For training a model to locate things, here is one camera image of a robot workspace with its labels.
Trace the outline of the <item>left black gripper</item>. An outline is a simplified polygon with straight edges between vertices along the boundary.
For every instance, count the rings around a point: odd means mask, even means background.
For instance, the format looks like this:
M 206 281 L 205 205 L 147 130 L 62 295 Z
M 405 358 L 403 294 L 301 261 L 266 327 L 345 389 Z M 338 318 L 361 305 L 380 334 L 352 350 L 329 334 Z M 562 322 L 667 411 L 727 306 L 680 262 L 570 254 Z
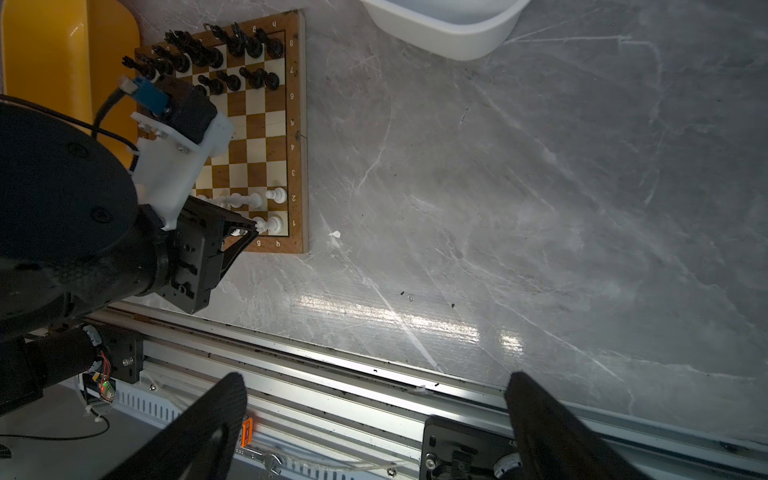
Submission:
M 158 294 L 187 314 L 209 305 L 211 291 L 258 237 L 250 219 L 232 221 L 223 208 L 188 197 L 169 235 L 169 270 Z

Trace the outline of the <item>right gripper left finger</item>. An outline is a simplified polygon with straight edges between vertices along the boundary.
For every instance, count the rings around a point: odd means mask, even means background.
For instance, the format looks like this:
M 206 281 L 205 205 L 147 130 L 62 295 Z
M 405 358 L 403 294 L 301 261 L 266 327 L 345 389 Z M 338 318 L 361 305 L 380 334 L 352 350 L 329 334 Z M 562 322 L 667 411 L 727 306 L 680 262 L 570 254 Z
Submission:
M 246 413 L 243 377 L 230 373 L 107 479 L 225 479 Z

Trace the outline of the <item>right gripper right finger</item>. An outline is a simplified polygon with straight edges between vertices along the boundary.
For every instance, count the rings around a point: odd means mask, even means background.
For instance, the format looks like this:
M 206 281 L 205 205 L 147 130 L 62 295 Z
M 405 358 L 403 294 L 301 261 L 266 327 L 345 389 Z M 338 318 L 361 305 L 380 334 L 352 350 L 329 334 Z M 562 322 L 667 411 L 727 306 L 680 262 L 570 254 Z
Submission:
M 525 479 L 646 479 L 524 372 L 511 375 L 504 399 Z

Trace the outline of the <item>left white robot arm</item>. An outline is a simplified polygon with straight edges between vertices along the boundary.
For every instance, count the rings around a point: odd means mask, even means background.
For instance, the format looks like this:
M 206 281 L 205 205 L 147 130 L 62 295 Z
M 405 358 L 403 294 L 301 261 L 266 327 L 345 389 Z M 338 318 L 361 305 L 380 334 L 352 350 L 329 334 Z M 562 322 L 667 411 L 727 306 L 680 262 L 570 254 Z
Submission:
M 1 102 L 1 410 L 83 373 L 134 383 L 134 334 L 86 323 L 131 296 L 194 313 L 258 235 L 253 221 L 185 196 L 175 227 L 138 200 L 100 131 L 20 100 Z

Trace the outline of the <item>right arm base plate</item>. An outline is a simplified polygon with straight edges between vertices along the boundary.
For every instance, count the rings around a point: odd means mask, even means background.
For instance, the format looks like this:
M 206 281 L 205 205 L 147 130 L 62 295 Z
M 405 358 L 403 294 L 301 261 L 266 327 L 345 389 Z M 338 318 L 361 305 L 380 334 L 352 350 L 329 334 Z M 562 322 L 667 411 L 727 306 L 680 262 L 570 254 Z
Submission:
M 437 416 L 425 421 L 419 479 L 523 478 L 521 455 L 513 439 Z

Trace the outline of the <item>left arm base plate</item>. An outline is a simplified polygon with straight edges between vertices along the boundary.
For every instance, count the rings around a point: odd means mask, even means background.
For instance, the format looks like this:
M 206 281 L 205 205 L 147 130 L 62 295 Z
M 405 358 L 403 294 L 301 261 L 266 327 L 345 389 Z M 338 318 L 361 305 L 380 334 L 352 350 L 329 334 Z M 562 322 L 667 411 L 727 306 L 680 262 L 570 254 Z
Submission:
M 94 324 L 111 364 L 111 377 L 128 384 L 140 381 L 143 370 L 143 336 L 133 330 Z

